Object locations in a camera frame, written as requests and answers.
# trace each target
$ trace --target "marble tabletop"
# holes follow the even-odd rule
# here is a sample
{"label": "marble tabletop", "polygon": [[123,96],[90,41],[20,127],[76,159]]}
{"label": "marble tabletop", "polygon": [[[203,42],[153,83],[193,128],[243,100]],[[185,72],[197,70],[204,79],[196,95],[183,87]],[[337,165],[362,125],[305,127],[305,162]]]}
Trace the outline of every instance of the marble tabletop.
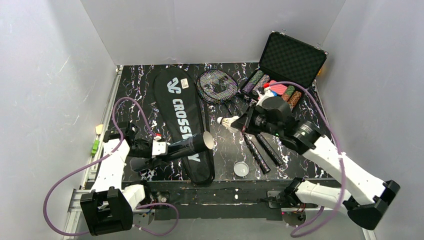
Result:
{"label": "marble tabletop", "polygon": [[[258,67],[258,63],[204,63],[204,64],[176,64],[176,65],[127,65],[123,67],[122,76],[117,89],[116,99],[122,97],[131,97],[143,108],[150,127],[155,133],[160,133],[168,142],[172,142],[172,137],[163,121],[161,112],[156,106],[156,102],[152,93],[152,83],[155,76],[163,69],[168,67],[178,67],[183,69],[194,80],[208,69],[220,69],[228,74],[242,85],[252,72]],[[317,100],[319,107],[321,103],[318,94],[313,85],[308,91]],[[245,103],[240,97],[233,100],[233,104],[243,111],[247,109]],[[218,124],[218,117],[231,117],[231,114],[237,115],[237,111],[232,104],[230,110],[223,104],[208,104],[203,106],[203,110],[207,110],[210,118],[210,133],[214,137],[213,160],[215,164],[215,180],[216,181],[233,181],[233,180],[280,180],[292,179],[295,177],[306,178],[328,178],[330,177],[322,168],[315,163],[298,155],[296,152],[281,145],[278,138],[268,134],[263,134],[274,150],[280,154],[284,164],[280,167],[272,162],[262,147],[255,143],[266,163],[271,168],[271,172],[264,175],[259,169],[258,164],[254,160],[252,154],[244,143],[240,134],[230,133],[225,127]],[[319,118],[317,108],[307,96],[301,98],[297,106],[293,109],[293,114],[298,119],[312,121],[321,131],[330,136],[329,130],[326,128],[324,121]],[[137,107],[129,101],[125,101],[118,106],[116,120],[131,121],[141,128],[137,138],[150,140],[151,136],[147,132],[145,123],[138,113]],[[109,129],[113,129],[112,121],[109,123]],[[249,173],[245,177],[238,177],[234,174],[233,167],[237,162],[245,162],[249,166]],[[180,159],[172,161],[170,164],[158,167],[154,170],[144,172],[133,172],[129,164],[124,169],[123,181],[149,180],[149,181],[175,181],[188,180],[187,174]]]}

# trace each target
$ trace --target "case lid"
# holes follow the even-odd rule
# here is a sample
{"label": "case lid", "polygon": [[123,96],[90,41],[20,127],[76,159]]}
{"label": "case lid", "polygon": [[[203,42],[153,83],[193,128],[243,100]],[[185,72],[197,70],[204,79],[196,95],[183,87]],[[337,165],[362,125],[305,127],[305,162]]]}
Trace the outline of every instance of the case lid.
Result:
{"label": "case lid", "polygon": [[325,51],[273,31],[260,57],[259,67],[270,72],[272,77],[309,88],[326,59]]}

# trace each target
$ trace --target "white label sticker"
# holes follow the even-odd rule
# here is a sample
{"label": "white label sticker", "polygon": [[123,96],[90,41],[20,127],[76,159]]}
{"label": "white label sticker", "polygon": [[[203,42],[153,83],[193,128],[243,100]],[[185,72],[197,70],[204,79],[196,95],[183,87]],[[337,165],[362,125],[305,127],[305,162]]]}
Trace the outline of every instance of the white label sticker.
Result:
{"label": "white label sticker", "polygon": [[181,79],[181,87],[182,89],[186,89],[189,87],[189,81],[187,81],[187,78]]}

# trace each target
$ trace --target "racket handle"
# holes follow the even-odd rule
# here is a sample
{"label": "racket handle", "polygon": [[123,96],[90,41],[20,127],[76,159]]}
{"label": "racket handle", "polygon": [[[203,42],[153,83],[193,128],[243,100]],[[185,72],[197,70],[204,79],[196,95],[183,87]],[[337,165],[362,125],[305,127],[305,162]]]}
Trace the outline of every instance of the racket handle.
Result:
{"label": "racket handle", "polygon": [[276,151],[274,151],[273,147],[268,143],[264,136],[257,134],[256,139],[277,167],[283,165],[283,160]]}
{"label": "racket handle", "polygon": [[254,159],[256,160],[257,164],[259,165],[260,170],[262,170],[262,173],[265,175],[265,174],[271,172],[271,168],[267,165],[267,163],[265,162],[261,153],[259,153],[258,149],[256,148],[255,144],[245,134],[243,134],[243,137],[244,137],[244,141],[246,142],[247,147],[249,148]]}

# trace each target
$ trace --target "racket cover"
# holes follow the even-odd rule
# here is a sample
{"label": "racket cover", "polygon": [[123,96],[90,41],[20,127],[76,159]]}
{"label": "racket cover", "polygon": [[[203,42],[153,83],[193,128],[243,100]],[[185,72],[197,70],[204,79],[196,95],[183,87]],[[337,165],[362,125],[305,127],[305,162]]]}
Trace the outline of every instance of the racket cover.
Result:
{"label": "racket cover", "polygon": [[[153,95],[174,143],[209,130],[204,127],[195,82],[184,70],[169,67],[159,72],[153,81]],[[209,118],[205,117],[205,121],[209,128]],[[214,180],[212,150],[182,157],[181,160],[193,183],[210,184]]]}

